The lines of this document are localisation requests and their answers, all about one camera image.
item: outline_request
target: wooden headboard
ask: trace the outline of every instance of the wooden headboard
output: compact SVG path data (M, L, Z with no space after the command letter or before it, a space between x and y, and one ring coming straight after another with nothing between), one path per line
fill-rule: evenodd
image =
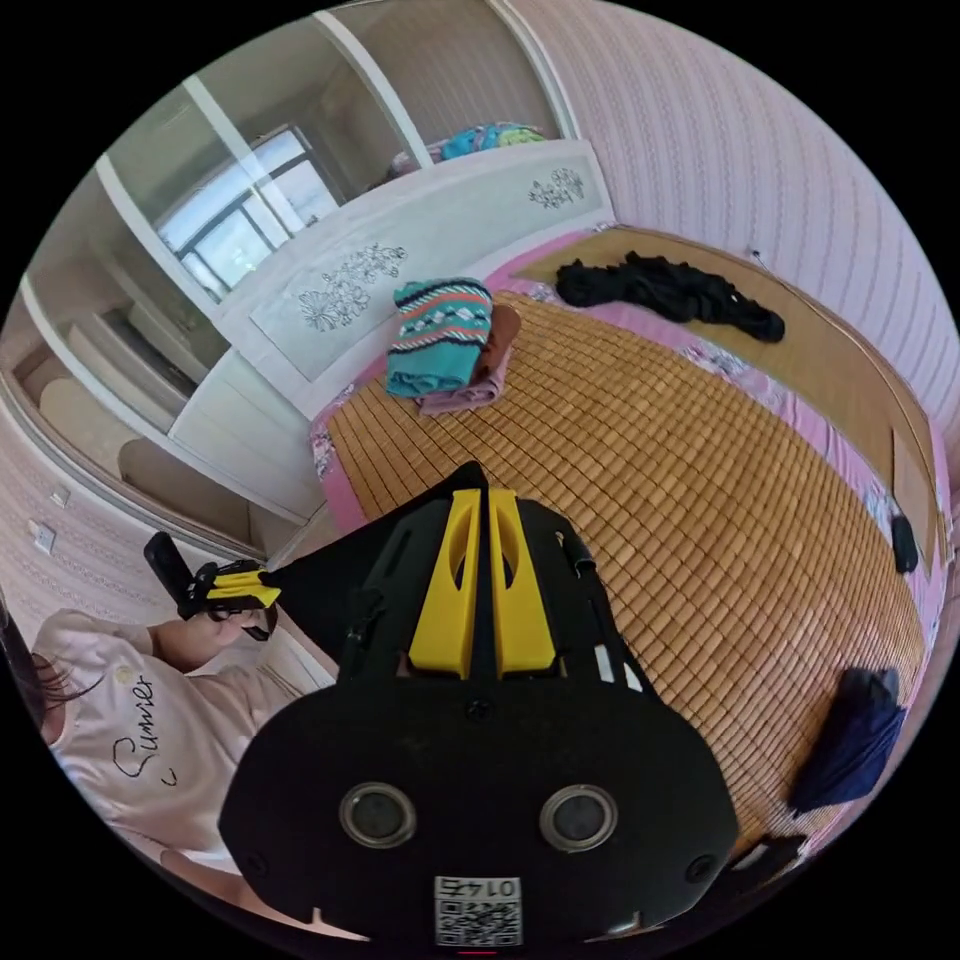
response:
M244 278L213 321L312 418L386 350L397 287L484 276L552 236L611 219L587 141L462 157L385 184L308 227Z

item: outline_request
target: window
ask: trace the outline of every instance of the window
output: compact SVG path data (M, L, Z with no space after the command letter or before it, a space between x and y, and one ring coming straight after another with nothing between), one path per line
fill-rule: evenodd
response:
M231 163L157 226L217 303L294 234L337 209L296 130L273 134L253 153L265 178L251 182L239 162Z

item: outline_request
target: label sticker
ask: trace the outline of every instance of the label sticker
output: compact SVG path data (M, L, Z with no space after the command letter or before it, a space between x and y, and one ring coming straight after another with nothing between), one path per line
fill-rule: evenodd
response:
M519 877L436 877L439 947L518 947L523 943Z

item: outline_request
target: hand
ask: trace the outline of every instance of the hand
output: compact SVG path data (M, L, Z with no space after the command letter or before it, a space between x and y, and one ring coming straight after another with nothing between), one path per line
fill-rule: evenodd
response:
M187 621L188 642L198 647L207 644L223 649L229 647L247 627L256 626L260 620L259 610L235 613L226 620L214 620L209 614L200 613Z

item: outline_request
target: black hair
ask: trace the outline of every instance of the black hair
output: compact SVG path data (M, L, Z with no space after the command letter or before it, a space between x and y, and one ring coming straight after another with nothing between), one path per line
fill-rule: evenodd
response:
M0 595L0 647L10 666L14 683L20 691L30 718L37 729L43 725L44 717L61 703L76 700L89 693L100 681L86 690L68 692L67 674L47 662L43 657L31 653L20 633L16 621L10 616L6 604Z

